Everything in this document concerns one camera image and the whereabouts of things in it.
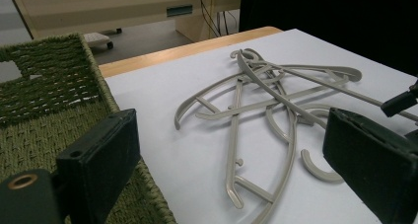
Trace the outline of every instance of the green woven basket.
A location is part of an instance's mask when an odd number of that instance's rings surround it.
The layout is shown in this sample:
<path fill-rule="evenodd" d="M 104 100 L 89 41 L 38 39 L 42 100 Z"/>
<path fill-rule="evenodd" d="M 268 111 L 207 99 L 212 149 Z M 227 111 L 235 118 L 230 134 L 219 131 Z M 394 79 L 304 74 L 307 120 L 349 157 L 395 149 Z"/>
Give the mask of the green woven basket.
<path fill-rule="evenodd" d="M 59 152 L 119 111 L 81 35 L 0 47 L 0 62 L 11 60 L 22 77 L 0 83 L 0 181 L 30 169 L 52 172 Z M 143 159 L 106 223 L 175 223 Z"/>

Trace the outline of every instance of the wooden table edge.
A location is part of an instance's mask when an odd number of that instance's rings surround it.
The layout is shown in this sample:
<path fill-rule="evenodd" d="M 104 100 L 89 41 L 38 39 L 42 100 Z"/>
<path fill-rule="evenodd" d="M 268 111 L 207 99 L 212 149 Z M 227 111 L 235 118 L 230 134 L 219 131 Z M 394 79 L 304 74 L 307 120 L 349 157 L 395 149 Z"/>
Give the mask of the wooden table edge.
<path fill-rule="evenodd" d="M 263 27 L 260 29 L 237 33 L 234 35 L 211 38 L 200 42 L 195 42 L 149 54 L 114 61 L 112 63 L 102 64 L 100 65 L 100 69 L 102 75 L 105 78 L 111 77 L 118 74 L 152 66 L 155 64 L 163 63 L 166 61 L 186 57 L 192 54 L 212 50 L 223 46 L 228 46 L 235 43 L 240 43 L 259 37 L 266 37 L 281 32 L 281 30 L 276 29 L 274 27 Z"/>

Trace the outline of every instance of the caster wheel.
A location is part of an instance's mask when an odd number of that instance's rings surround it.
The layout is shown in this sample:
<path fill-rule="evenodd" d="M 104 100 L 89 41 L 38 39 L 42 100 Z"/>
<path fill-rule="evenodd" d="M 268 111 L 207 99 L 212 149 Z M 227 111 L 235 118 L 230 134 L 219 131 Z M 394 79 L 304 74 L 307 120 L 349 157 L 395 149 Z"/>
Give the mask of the caster wheel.
<path fill-rule="evenodd" d="M 113 49 L 113 42 L 109 42 L 109 43 L 107 44 L 107 48 L 108 48 L 108 49 Z"/>

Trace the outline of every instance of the white table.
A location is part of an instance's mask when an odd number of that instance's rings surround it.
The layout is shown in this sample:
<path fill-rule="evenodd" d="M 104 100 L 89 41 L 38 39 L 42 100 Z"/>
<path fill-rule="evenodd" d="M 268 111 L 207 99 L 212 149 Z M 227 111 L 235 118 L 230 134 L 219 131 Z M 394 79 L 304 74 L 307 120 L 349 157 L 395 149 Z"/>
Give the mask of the white table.
<path fill-rule="evenodd" d="M 178 223 L 250 223 L 265 204 L 237 186 L 244 208 L 236 209 L 225 192 L 229 118 L 211 121 L 197 118 L 193 115 L 195 112 L 207 110 L 194 106 L 181 121 L 181 130 L 174 128 L 177 107 L 192 94 L 239 72 L 235 59 L 229 54 L 247 47 L 277 64 L 338 65 L 359 69 L 363 79 L 348 83 L 347 88 L 382 102 L 406 91 L 416 81 L 412 76 L 298 30 L 106 78 L 119 106 L 137 110 L 141 154 Z M 294 77 L 286 78 L 283 84 L 289 92 L 312 85 Z M 271 96 L 252 87 L 245 91 L 243 104 L 268 98 Z M 400 116 L 387 118 L 375 106 L 332 91 L 294 102 L 301 101 L 326 103 L 363 114 L 399 134 L 415 129 L 411 120 Z M 214 101 L 221 107 L 230 102 L 229 96 Z M 418 107 L 408 111 L 418 114 Z M 237 167 L 237 173 L 272 190 L 282 172 L 280 165 L 287 146 L 273 135 L 263 112 L 241 115 L 238 156 L 244 159 L 244 165 Z M 277 121 L 285 126 L 287 120 L 280 120 L 283 114 L 277 110 Z M 269 223 L 379 223 L 346 184 L 321 182 L 304 168 L 300 151 L 308 149 L 314 162 L 331 171 L 321 154 L 323 136 L 324 130 L 318 125 L 298 125 L 295 164 Z"/>

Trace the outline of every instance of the gray wall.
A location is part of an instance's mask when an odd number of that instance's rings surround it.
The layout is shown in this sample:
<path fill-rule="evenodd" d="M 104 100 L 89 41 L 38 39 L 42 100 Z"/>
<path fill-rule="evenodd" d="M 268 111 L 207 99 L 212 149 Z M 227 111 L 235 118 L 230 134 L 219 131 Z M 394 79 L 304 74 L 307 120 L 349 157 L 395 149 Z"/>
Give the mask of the gray wall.
<path fill-rule="evenodd" d="M 12 0 L 0 0 L 0 45 L 31 40 Z M 0 82 L 20 76 L 13 62 L 0 62 Z"/>

